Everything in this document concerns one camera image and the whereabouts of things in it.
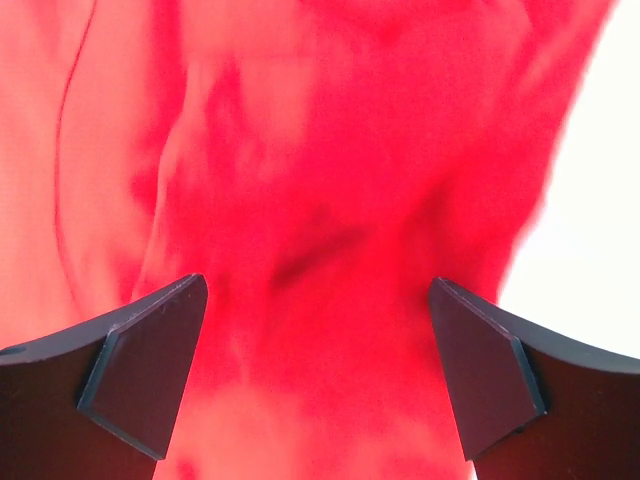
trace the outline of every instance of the black plastic piece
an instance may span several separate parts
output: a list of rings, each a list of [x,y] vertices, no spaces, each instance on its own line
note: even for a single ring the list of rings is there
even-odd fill
[[[151,479],[173,432],[206,301],[203,277],[190,275],[0,351],[0,478]]]
[[[493,438],[485,436],[491,445],[473,458],[479,480],[640,478],[640,360],[511,315],[447,280],[436,279],[429,297],[461,442],[478,436],[481,429],[494,433]],[[524,378],[533,373],[546,415],[506,436],[494,428],[502,421],[500,413],[510,415],[511,403],[522,400],[514,397],[505,406],[508,399],[501,396],[499,403],[492,403],[488,399],[495,397],[496,383],[503,382],[498,389],[507,392],[519,380],[505,373],[500,362],[483,360],[495,358],[493,350],[503,340],[460,333],[472,324],[476,327],[470,327],[471,332],[478,332],[478,324],[488,324],[490,330],[480,329],[519,340],[527,361],[514,359],[508,370],[517,364]],[[448,340],[456,335],[473,347]],[[460,368],[472,373],[461,373]],[[456,386],[464,375],[477,375],[473,389]]]
[[[431,289],[430,304],[462,449],[475,460],[546,409],[520,340],[446,284]]]

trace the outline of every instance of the crease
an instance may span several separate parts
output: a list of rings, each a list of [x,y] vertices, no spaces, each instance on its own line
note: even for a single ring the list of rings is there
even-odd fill
[[[370,228],[353,226],[330,236],[277,267],[271,278],[271,289],[275,291],[291,286],[308,271],[360,244],[370,234]]]
[[[575,49],[577,43],[588,41],[592,55],[594,44],[617,3],[618,0],[592,0],[584,8],[574,5],[572,15],[551,30],[539,25],[530,4],[523,5],[530,30],[522,45],[523,62],[516,65],[513,73],[513,77],[520,77],[513,82],[517,86],[516,95],[525,96],[553,77],[558,66],[564,66],[561,59]]]
[[[69,248],[67,246],[66,238],[64,235],[64,231],[62,228],[61,222],[61,187],[60,187],[60,161],[61,161],[61,139],[62,139],[62,121],[65,113],[65,106],[67,104],[67,99],[69,97],[69,92],[71,90],[71,83],[73,81],[73,77],[75,76],[78,63],[80,61],[80,57],[82,55],[82,51],[86,44],[89,30],[93,23],[93,19],[96,12],[96,5],[98,0],[93,0],[91,4],[91,9],[89,10],[89,16],[87,18],[87,23],[82,32],[82,36],[80,37],[80,44],[76,50],[76,53],[73,57],[73,61],[69,72],[67,74],[67,78],[65,80],[64,88],[62,91],[62,99],[60,101],[60,107],[58,109],[58,115],[56,117],[56,127],[55,127],[55,146],[54,146],[54,159],[53,159],[53,223],[54,223],[54,233],[55,233],[55,241],[56,247],[58,250],[58,257],[60,259],[60,264],[62,267],[63,275],[67,281],[67,286],[69,287],[69,293],[71,295],[71,301],[76,306],[76,308],[83,313],[86,308],[81,305],[81,301],[78,294],[78,279],[76,278],[73,266],[71,263],[71,254],[69,252]]]

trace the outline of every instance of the red fabric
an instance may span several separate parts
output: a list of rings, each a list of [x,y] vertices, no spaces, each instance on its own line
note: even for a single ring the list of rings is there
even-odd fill
[[[496,299],[610,4],[3,2],[2,343],[203,272],[157,478],[464,478],[426,289]]]

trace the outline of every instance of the clamp jaw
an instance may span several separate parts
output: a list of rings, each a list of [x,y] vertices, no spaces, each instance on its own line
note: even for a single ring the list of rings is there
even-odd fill
[[[0,477],[150,480],[165,458],[207,302],[187,276],[0,350]]]
[[[640,360],[511,315],[444,279],[432,283],[429,304],[478,480],[639,478]]]

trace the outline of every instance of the pink fabric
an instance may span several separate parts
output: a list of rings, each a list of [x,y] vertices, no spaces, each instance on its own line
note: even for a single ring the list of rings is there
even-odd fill
[[[202,272],[157,478],[464,478],[426,289],[496,299],[611,3],[3,2],[2,344]]]

